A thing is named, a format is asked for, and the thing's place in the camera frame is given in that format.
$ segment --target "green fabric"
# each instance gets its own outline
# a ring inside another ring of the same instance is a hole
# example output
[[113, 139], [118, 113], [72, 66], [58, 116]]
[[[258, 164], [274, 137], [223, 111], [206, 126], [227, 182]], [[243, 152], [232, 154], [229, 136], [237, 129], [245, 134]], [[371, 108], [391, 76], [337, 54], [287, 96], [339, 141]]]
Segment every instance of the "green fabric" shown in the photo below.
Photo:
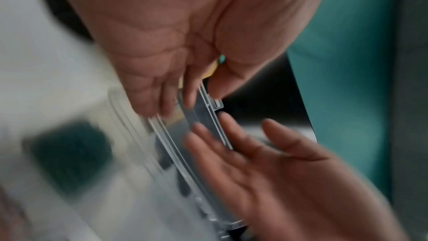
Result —
[[394, 0], [323, 0], [288, 55], [318, 142], [390, 196]]

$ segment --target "hand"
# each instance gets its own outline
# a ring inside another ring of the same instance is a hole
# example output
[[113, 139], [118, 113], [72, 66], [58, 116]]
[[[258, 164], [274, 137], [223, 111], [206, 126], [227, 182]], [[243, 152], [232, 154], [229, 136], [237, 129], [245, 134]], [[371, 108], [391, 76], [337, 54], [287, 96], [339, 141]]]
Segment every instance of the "hand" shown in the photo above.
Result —
[[220, 199], [261, 240], [406, 240], [385, 199], [329, 151], [273, 120], [263, 131], [283, 151], [246, 135], [230, 115], [219, 119], [236, 151], [201, 124], [185, 145]]
[[201, 77], [222, 98], [288, 47], [321, 0], [69, 0], [108, 54], [137, 113], [169, 115], [184, 75], [184, 103]]

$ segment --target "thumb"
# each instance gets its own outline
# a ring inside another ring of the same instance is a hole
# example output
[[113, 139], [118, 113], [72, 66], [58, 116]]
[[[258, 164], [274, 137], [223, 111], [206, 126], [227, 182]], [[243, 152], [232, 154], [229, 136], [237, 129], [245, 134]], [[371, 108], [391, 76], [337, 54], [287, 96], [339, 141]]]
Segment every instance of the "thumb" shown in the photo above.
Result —
[[210, 77], [208, 93], [214, 99], [221, 99], [245, 84], [262, 66], [227, 59]]
[[262, 128], [266, 137], [274, 145], [292, 157], [309, 161], [318, 161], [333, 157], [329, 151], [320, 145], [274, 120], [265, 119], [262, 123]]

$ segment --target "teal wall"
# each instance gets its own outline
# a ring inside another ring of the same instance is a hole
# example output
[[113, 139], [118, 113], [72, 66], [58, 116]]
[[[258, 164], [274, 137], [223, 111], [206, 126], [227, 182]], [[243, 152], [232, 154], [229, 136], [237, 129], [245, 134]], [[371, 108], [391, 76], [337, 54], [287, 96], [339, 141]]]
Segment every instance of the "teal wall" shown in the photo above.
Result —
[[395, 0], [323, 0], [288, 55], [318, 142], [390, 195]]

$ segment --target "palm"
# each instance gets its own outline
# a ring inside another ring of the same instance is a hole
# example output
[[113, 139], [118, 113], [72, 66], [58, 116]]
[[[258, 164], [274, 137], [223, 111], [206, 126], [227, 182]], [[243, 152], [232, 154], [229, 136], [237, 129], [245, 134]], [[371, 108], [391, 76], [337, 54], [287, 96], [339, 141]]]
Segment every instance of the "palm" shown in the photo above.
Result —
[[70, 0], [105, 49], [134, 109], [173, 109], [185, 73], [185, 104], [201, 76], [226, 55], [210, 83], [224, 96], [275, 58], [306, 26], [321, 0]]
[[186, 139], [201, 173], [224, 203], [265, 241], [405, 240], [388, 205], [327, 150], [269, 120], [248, 137], [226, 114], [227, 150], [202, 125]]

